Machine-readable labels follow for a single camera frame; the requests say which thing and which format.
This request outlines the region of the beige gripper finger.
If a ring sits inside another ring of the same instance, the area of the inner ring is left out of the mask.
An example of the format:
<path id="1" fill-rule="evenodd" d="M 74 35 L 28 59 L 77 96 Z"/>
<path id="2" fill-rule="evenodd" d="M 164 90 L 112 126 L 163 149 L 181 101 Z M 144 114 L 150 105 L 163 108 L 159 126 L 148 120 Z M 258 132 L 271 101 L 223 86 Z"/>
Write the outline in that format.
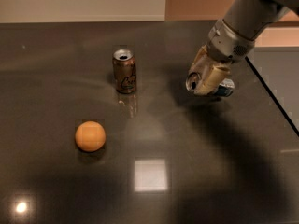
<path id="1" fill-rule="evenodd" d="M 197 75 L 200 78 L 207 78 L 211 73 L 212 65 L 214 63 L 215 61 L 210 58 L 207 53 L 207 46 L 204 45 L 198 50 L 189 69 L 188 77 Z"/>
<path id="2" fill-rule="evenodd" d="M 202 78 L 199 83 L 199 91 L 207 93 L 214 90 L 230 75 L 230 67 L 226 64 L 215 63 L 212 65 L 211 73 L 207 78 Z"/>

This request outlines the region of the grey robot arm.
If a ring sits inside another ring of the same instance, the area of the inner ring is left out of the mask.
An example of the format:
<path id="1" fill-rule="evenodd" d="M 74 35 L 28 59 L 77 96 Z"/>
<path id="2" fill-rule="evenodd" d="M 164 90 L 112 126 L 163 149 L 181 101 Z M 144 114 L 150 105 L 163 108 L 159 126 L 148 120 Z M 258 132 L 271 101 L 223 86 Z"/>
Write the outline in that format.
<path id="1" fill-rule="evenodd" d="M 186 89 L 197 96 L 230 96 L 235 89 L 231 65 L 252 51 L 255 40 L 270 24 L 298 10 L 299 0 L 235 0 L 198 50 Z"/>

